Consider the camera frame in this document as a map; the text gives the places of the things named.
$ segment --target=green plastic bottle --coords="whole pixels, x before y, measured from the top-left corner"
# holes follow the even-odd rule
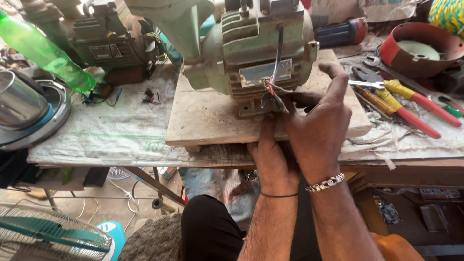
[[[10,47],[40,68],[58,76],[74,91],[89,91],[97,84],[90,73],[84,72],[72,62],[63,50],[34,26],[10,19],[2,10],[0,10],[0,36]]]

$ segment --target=open-end wrench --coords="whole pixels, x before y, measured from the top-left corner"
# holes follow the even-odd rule
[[[413,89],[414,91],[417,91],[418,93],[424,95],[427,99],[433,101],[434,103],[438,104],[438,105],[445,105],[444,103],[442,103],[441,101],[439,101],[438,98],[440,97],[444,97],[448,100],[452,100],[452,98],[442,92],[438,92],[438,91],[430,91],[429,89],[425,88],[424,86],[422,86],[421,84],[417,83],[416,81],[414,81],[413,79],[411,78],[408,78],[404,75],[402,75],[401,73],[399,72],[395,72],[393,69],[387,67],[385,64],[382,63],[382,61],[380,60],[379,57],[377,56],[367,56],[366,59],[364,59],[363,63],[369,67],[375,67],[381,71],[384,71],[388,74],[390,74],[391,76],[393,76],[395,79],[399,80],[400,82],[404,83],[405,85],[407,85],[407,87]]]
[[[377,90],[385,89],[385,83],[384,82],[368,83],[368,82],[360,82],[360,81],[349,80],[348,84],[350,84],[350,85],[358,85],[358,86],[367,87],[367,88],[374,88],[374,89],[377,89]]]

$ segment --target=fan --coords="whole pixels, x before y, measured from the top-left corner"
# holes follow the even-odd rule
[[[21,261],[101,261],[110,251],[111,236],[98,228],[20,202],[0,202],[0,255]]]

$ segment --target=metal container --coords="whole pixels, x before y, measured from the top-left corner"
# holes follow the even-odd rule
[[[0,71],[0,127],[26,129],[48,112],[45,98],[11,71]]]

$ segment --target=green water pump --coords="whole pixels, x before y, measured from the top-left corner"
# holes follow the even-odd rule
[[[299,0],[225,0],[225,13],[204,38],[199,27],[213,13],[213,0],[125,2],[177,48],[192,88],[211,87],[230,95],[243,117],[278,111],[275,102],[260,106],[268,92],[262,79],[273,75],[276,55],[274,81],[285,90],[304,84],[316,60],[311,19]]]

